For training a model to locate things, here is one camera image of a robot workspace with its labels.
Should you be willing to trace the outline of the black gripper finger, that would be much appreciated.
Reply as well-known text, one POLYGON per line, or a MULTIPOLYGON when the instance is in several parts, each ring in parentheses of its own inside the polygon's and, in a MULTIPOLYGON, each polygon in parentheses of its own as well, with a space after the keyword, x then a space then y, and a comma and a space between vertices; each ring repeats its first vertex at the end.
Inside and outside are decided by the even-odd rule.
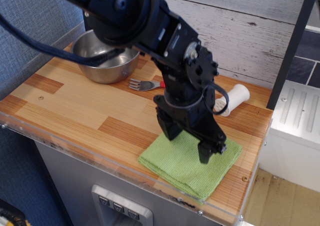
POLYGON ((210 141, 200 141, 198 143, 198 154, 199 154, 199 161, 202 164, 207 164, 213 154, 218 152, 217 144, 210 142, 210 141))
POLYGON ((169 116, 164 110, 156 107, 158 124, 161 127, 164 135, 167 139, 172 141, 181 132, 182 129, 173 121, 172 117, 169 116))

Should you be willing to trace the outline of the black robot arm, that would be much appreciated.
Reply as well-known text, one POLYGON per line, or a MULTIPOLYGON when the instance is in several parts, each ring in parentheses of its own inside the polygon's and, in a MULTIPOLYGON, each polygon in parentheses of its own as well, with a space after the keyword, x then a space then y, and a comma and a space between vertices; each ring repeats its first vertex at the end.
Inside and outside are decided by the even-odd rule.
POLYGON ((226 150, 226 135, 214 119, 218 64, 198 33, 170 11, 165 0, 67 0, 88 14, 97 38, 115 48, 136 48, 162 73, 156 95, 158 123, 169 140, 182 131, 196 137, 201 163, 226 150))

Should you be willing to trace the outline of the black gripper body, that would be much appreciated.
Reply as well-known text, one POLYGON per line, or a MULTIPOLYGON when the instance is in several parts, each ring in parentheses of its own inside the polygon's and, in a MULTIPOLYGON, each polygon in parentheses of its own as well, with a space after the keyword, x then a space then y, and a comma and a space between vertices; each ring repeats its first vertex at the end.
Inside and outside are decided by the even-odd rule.
POLYGON ((223 154, 227 149, 227 137, 214 119, 214 115, 223 112, 214 112, 215 91, 221 92, 223 96, 227 95, 218 85, 209 85, 191 101, 179 101, 167 91, 164 95, 156 95, 153 101, 156 107, 171 116, 182 131, 188 132, 200 141, 216 143, 217 153, 223 154))

